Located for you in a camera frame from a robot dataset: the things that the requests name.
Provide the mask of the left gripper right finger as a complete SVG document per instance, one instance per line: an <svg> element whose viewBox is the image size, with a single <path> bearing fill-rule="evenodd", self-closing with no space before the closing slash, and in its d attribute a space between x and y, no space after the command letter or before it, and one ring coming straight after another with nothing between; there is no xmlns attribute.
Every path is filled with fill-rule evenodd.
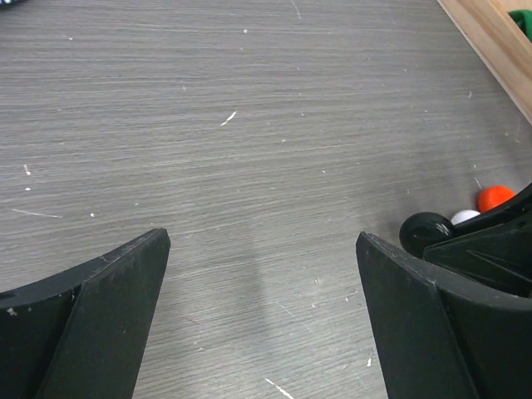
<svg viewBox="0 0 532 399"><path fill-rule="evenodd" d="M365 232L356 256L388 397L531 396L530 299Z"/></svg>

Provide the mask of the black round charging case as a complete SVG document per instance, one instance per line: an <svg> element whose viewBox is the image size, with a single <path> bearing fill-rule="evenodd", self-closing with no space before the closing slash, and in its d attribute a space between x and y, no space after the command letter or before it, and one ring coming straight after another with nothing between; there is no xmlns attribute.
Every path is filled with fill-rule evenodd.
<svg viewBox="0 0 532 399"><path fill-rule="evenodd" d="M410 255L421 258L426 247L452 239L453 224L448 218L433 212L420 212L408 217L399 230L399 240Z"/></svg>

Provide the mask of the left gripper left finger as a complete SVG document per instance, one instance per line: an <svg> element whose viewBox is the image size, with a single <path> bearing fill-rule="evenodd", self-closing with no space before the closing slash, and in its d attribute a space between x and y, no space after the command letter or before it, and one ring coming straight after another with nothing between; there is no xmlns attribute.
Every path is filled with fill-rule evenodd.
<svg viewBox="0 0 532 399"><path fill-rule="evenodd" d="M170 253L166 229L1 294L3 398L130 398Z"/></svg>

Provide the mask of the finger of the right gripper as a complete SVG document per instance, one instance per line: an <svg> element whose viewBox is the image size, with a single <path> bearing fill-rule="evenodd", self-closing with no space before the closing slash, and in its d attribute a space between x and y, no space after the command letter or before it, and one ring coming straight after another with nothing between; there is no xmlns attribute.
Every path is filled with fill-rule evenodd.
<svg viewBox="0 0 532 399"><path fill-rule="evenodd" d="M531 295L531 225L485 229L425 249L425 261L487 287Z"/></svg>
<svg viewBox="0 0 532 399"><path fill-rule="evenodd" d="M473 219L456 225L454 227L455 236L460 237L481 231L482 229L488 229L499 224L504 224L530 211L531 184L528 184L520 192L515 193L515 197L507 202L504 202L488 212L480 213L480 215Z"/></svg>

